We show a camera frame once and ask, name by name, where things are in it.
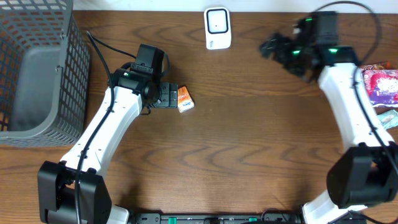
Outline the orange snack packet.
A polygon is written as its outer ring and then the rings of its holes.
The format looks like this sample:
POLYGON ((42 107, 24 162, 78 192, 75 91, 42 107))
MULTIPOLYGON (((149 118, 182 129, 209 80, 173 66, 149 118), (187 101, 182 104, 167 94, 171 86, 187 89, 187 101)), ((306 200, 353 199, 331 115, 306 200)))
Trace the orange snack packet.
POLYGON ((177 100, 177 108, 180 113, 188 111, 194 108, 195 103, 190 96, 187 87, 183 86, 178 89, 178 100, 177 100))

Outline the red-brown candy bar wrapper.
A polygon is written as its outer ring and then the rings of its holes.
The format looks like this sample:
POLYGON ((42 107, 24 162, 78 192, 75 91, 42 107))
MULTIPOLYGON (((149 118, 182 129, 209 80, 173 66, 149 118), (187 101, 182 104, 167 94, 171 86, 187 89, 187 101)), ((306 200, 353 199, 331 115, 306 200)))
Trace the red-brown candy bar wrapper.
POLYGON ((390 68, 391 68, 391 63, 389 61, 366 64, 366 65, 361 65, 360 66, 360 69, 362 71, 366 71, 366 70, 389 70, 390 68))

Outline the purple snack box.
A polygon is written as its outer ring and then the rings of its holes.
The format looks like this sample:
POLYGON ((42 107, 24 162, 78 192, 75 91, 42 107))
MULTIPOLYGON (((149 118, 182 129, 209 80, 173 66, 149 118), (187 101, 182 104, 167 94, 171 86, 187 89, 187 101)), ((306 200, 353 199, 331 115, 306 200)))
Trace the purple snack box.
POLYGON ((397 107, 397 70, 366 70, 363 78, 373 107, 397 107))

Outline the teal snack packet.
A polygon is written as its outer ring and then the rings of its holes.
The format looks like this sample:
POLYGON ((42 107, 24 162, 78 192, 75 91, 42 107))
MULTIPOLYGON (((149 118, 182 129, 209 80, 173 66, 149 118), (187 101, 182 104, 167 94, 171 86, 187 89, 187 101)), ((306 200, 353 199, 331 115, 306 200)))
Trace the teal snack packet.
POLYGON ((398 127, 398 112, 389 110, 377 116, 384 129, 398 127))

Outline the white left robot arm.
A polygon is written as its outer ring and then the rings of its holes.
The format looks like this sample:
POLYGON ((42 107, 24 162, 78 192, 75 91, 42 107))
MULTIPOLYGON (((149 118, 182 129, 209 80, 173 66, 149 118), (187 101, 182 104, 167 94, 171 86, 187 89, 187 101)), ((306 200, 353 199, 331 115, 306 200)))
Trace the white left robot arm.
POLYGON ((174 83, 162 82, 168 55, 142 44, 134 62, 110 75, 101 106, 77 143, 59 162, 45 161, 37 175, 43 223, 128 223, 128 209, 114 205, 105 184, 111 159, 143 108, 176 108, 174 83))

